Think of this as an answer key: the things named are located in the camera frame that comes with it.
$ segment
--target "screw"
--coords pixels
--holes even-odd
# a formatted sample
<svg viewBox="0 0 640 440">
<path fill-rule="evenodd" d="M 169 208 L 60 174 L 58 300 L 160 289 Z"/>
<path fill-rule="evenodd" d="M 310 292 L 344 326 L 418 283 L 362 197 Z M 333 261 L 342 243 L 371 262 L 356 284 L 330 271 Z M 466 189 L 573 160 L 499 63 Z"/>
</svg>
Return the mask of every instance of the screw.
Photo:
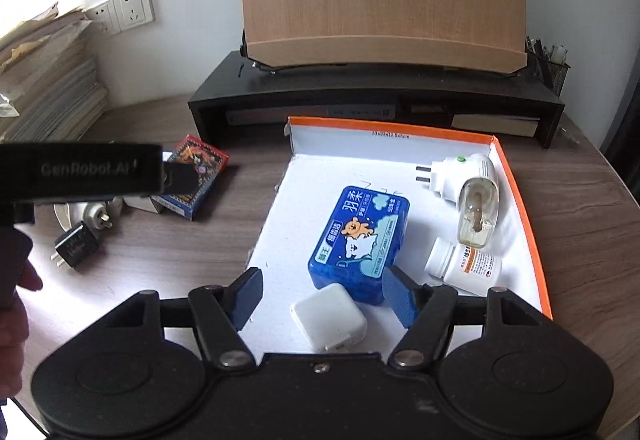
<svg viewBox="0 0 640 440">
<path fill-rule="evenodd" d="M 220 364 L 226 368 L 244 368 L 251 364 L 254 358 L 242 350 L 231 350 L 220 355 Z"/>
<path fill-rule="evenodd" d="M 316 364 L 314 366 L 314 371 L 316 373 L 326 373 L 331 369 L 331 365 L 326 362 L 321 362 L 320 364 Z"/>
<path fill-rule="evenodd" d="M 394 355 L 394 361 L 402 368 L 413 368 L 424 361 L 424 355 L 418 350 L 400 350 Z"/>
</svg>

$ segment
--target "stack of books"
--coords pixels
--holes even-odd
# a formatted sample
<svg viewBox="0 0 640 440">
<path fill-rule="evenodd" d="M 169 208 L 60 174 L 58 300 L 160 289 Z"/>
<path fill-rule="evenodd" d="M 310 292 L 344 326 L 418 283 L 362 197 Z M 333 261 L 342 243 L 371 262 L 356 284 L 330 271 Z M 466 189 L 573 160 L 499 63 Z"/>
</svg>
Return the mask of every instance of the stack of books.
<svg viewBox="0 0 640 440">
<path fill-rule="evenodd" d="M 57 4 L 0 38 L 0 142 L 77 140 L 108 92 L 86 48 L 90 21 Z"/>
</svg>

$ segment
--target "desk surface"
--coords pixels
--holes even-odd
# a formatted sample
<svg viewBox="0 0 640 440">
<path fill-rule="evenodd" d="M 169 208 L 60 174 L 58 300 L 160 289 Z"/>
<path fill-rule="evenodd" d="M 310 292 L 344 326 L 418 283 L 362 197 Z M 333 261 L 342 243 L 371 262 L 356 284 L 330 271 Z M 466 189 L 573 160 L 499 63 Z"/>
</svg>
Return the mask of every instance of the desk surface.
<svg viewBox="0 0 640 440">
<path fill-rule="evenodd" d="M 161 142 L 172 148 L 195 133 L 186 97 L 109 112 L 86 139 Z M 545 269 L 556 322 L 600 354 L 616 389 L 600 432 L 609 436 L 640 413 L 640 209 L 602 155 L 565 119 L 576 142 L 556 137 L 548 150 L 502 137 Z M 195 222 L 165 211 L 125 210 L 80 272 L 50 261 L 62 232 L 52 207 L 36 209 L 31 261 L 44 280 L 21 292 L 30 317 L 25 380 L 56 347 L 138 290 L 182 297 L 203 284 L 227 284 L 244 269 L 290 159 L 282 130 L 243 128 Z M 174 340 L 187 341 L 178 332 Z M 38 416 L 28 384 L 18 397 Z"/>
</svg>

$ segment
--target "wall outlet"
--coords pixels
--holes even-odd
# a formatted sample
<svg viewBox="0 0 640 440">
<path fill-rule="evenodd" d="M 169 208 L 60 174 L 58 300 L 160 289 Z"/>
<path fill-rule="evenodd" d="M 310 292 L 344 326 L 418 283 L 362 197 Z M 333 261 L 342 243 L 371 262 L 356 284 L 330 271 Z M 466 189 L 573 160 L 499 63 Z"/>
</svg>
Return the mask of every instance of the wall outlet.
<svg viewBox="0 0 640 440">
<path fill-rule="evenodd" d="M 93 21 L 89 27 L 92 34 L 108 37 L 122 32 L 113 0 L 92 6 L 86 9 L 84 13 Z"/>
<path fill-rule="evenodd" d="M 113 0 L 122 30 L 144 25 L 154 20 L 151 0 Z"/>
</svg>

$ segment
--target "human hand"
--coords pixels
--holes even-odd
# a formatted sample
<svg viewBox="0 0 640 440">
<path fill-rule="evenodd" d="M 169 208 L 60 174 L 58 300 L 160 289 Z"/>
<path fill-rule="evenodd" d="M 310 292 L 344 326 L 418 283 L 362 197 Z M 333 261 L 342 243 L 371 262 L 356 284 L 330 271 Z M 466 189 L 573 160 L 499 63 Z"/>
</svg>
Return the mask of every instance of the human hand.
<svg viewBox="0 0 640 440">
<path fill-rule="evenodd" d="M 31 263 L 26 263 L 18 286 L 42 289 L 42 280 Z M 28 336 L 27 312 L 16 293 L 11 308 L 0 311 L 0 398 L 15 396 L 22 389 L 24 341 Z"/>
</svg>

